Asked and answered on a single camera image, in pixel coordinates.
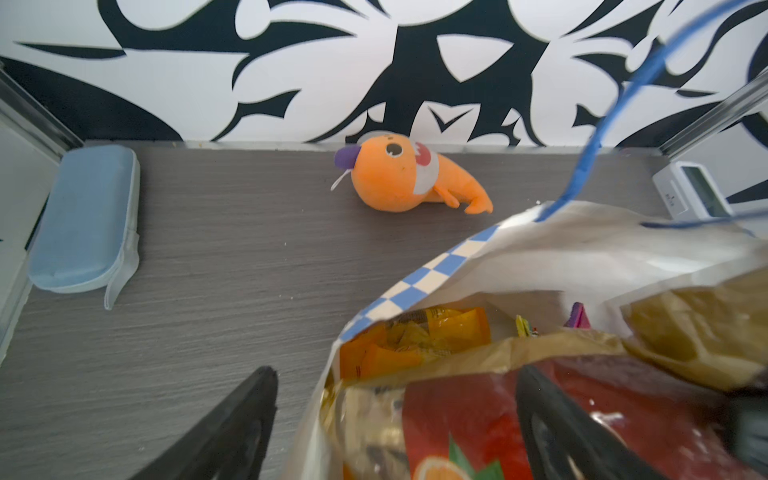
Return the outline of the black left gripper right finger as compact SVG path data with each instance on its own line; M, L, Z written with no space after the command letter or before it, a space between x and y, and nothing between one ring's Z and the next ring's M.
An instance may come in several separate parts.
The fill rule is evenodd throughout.
M662 479L664 475L595 420L556 381L657 395L669 376L646 364L530 364L517 371L515 400L528 463L536 479Z

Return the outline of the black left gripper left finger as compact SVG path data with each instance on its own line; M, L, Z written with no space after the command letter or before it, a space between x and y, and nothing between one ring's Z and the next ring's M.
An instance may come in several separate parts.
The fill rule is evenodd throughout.
M278 375L262 366L135 479L257 479L277 413Z

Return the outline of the purple candy packet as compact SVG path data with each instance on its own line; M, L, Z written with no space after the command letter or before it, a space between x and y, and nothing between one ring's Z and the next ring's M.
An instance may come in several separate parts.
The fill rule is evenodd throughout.
M572 329L591 329L591 323L583 303L575 302L572 305L569 318L564 327Z

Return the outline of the red fruit candy bag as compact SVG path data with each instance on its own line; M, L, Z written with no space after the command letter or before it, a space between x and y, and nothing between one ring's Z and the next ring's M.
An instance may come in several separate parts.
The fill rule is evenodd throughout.
M662 479L767 475L767 273L668 289L617 305L627 337L482 308L491 343L409 370L328 378L320 423L345 479L536 479L517 416L530 364L646 364L657 395L556 381Z

